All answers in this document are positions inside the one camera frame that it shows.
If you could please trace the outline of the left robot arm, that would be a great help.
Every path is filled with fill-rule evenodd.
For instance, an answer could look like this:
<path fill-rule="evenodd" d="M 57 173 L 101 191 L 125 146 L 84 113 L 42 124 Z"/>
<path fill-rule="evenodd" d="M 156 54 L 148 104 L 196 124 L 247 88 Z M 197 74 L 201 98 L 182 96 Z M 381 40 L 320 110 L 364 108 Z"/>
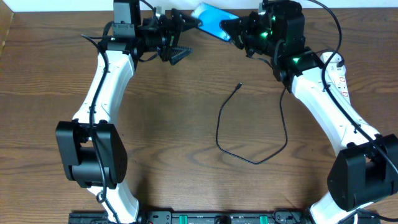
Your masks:
<path fill-rule="evenodd" d="M 180 34 L 201 25 L 178 9 L 166 16 L 152 7 L 144 19 L 140 5 L 115 1 L 113 20 L 100 36 L 89 38 L 98 53 L 95 76 L 80 109 L 55 130 L 67 179 L 94 194 L 111 223 L 146 221 L 125 180 L 127 152 L 116 129 L 127 84 L 145 53 L 171 65 L 190 55 L 191 48 L 178 44 Z"/>

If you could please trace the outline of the blue-screen Galaxy smartphone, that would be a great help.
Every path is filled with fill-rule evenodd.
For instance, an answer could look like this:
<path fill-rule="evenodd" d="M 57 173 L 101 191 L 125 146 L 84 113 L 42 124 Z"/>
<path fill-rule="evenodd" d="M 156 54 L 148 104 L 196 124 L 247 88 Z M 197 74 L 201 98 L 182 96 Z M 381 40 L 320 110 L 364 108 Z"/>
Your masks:
<path fill-rule="evenodd" d="M 198 29 L 224 42 L 229 42 L 231 37 L 221 28 L 221 21 L 238 18 L 238 16 L 230 12 L 214 7 L 205 2 L 200 3 L 192 11 L 191 16 L 201 20 L 201 25 L 198 27 Z"/>

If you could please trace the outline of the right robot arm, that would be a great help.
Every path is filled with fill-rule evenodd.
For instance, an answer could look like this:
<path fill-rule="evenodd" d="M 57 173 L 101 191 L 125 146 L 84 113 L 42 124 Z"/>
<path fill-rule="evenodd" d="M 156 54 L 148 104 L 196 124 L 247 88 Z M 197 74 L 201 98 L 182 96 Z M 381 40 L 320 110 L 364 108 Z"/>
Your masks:
<path fill-rule="evenodd" d="M 306 46 L 300 3 L 263 1 L 257 12 L 222 20 L 220 26 L 247 56 L 269 56 L 276 80 L 308 108 L 336 154 L 328 192 L 302 223 L 378 219 L 366 207 L 397 193 L 397 137 L 381 135 L 344 98 L 336 85 L 344 64 L 338 52 L 318 56 Z"/>

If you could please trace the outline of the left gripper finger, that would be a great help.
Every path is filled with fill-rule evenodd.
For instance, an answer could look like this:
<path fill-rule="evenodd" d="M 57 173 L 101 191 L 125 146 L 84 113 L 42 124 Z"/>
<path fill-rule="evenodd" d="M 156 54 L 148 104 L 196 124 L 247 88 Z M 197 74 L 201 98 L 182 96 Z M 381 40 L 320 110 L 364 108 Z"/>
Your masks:
<path fill-rule="evenodd" d="M 175 65 L 183 58 L 190 55 L 192 52 L 193 49 L 190 47 L 182 47 L 182 46 L 173 47 L 171 56 L 169 58 L 169 62 L 171 65 Z"/>
<path fill-rule="evenodd" d="M 180 27 L 181 31 L 199 28 L 202 25 L 202 21 L 200 19 L 184 14 L 182 11 L 176 8 L 172 8 L 171 15 L 172 21 Z"/>

